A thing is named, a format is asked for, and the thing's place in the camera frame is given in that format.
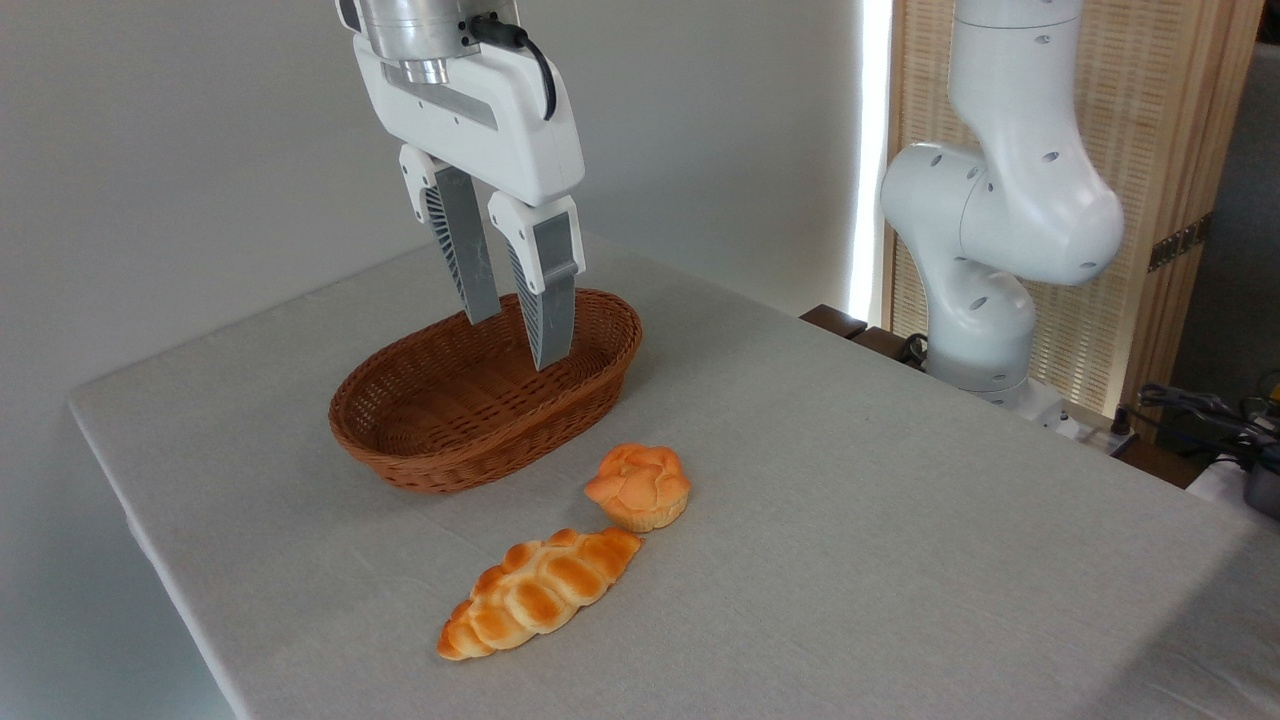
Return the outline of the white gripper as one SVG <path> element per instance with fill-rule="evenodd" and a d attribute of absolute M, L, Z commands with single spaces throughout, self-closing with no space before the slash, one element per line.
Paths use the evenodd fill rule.
<path fill-rule="evenodd" d="M 494 192 L 488 211 L 507 241 L 535 368 L 567 357 L 575 277 L 586 263 L 577 206 L 564 195 L 585 168 L 559 72 L 552 72 L 556 113 L 545 120 L 540 67 L 526 51 L 483 45 L 448 63 L 448 83 L 416 85 L 365 37 L 353 37 L 353 50 L 374 111 L 404 142 L 410 201 L 442 249 L 467 319 L 479 324 L 500 311 L 474 176 L 507 192 Z"/>

